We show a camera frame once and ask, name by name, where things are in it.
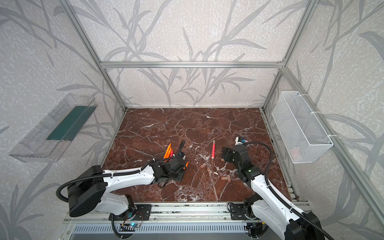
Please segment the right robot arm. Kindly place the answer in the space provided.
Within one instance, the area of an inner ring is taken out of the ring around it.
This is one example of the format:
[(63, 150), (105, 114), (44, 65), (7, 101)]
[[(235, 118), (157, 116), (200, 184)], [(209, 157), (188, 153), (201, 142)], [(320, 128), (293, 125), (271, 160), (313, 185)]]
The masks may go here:
[(257, 144), (270, 154), (265, 171), (252, 164), (247, 150), (250, 143), (240, 141), (222, 149), (222, 159), (236, 167), (239, 179), (255, 193), (244, 201), (246, 217), (261, 220), (282, 240), (331, 240), (332, 236), (322, 228), (314, 213), (297, 207), (272, 184), (268, 175), (273, 151), (265, 143)]

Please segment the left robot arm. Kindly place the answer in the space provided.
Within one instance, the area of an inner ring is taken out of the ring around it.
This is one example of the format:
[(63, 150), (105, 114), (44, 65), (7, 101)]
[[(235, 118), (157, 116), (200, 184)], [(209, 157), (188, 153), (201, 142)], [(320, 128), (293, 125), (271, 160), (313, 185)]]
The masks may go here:
[(130, 196), (117, 195), (117, 190), (147, 185), (163, 188), (170, 181), (180, 182), (187, 167), (184, 153), (166, 160), (152, 160), (133, 169), (102, 170), (99, 165), (92, 166), (78, 178), (58, 187), (56, 196), (68, 203), (72, 218), (96, 211), (127, 220), (138, 210)]

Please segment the orange marker far left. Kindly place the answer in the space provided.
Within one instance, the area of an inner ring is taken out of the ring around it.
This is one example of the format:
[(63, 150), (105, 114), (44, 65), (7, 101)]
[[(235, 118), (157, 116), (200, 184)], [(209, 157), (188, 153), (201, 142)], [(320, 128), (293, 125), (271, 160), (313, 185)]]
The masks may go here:
[(166, 151), (166, 153), (165, 153), (165, 155), (164, 155), (164, 159), (167, 159), (167, 158), (170, 157), (170, 155), (171, 155), (171, 150), (172, 150), (172, 144), (170, 143), (170, 144), (168, 145), (167, 151)]

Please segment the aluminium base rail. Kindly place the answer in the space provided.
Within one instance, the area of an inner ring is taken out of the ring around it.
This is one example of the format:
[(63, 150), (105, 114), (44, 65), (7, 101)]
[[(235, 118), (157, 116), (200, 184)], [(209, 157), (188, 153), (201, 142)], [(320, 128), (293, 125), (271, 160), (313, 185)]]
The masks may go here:
[[(174, 202), (174, 203), (143, 203), (151, 204), (149, 220), (144, 223), (181, 223), (181, 222), (230, 222), (231, 214), (227, 202)], [(305, 212), (311, 211), (308, 202), (294, 202)], [(74, 223), (110, 223), (109, 213), (90, 212), (84, 216), (71, 218), (69, 214), (64, 218), (63, 224)]]

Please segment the aluminium frame crossbar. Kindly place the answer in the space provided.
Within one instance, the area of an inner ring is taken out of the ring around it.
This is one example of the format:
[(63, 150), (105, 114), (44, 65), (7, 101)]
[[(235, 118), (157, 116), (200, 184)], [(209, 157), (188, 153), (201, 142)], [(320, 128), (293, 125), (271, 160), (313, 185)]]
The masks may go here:
[(101, 67), (112, 68), (261, 68), (279, 69), (282, 62), (101, 62)]

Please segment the clear plastic wall tray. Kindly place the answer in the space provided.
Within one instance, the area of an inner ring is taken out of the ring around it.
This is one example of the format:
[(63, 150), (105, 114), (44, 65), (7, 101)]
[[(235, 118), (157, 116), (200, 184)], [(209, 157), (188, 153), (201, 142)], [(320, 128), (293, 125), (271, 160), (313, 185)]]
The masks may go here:
[(56, 163), (97, 107), (94, 97), (67, 94), (9, 155), (23, 163)]

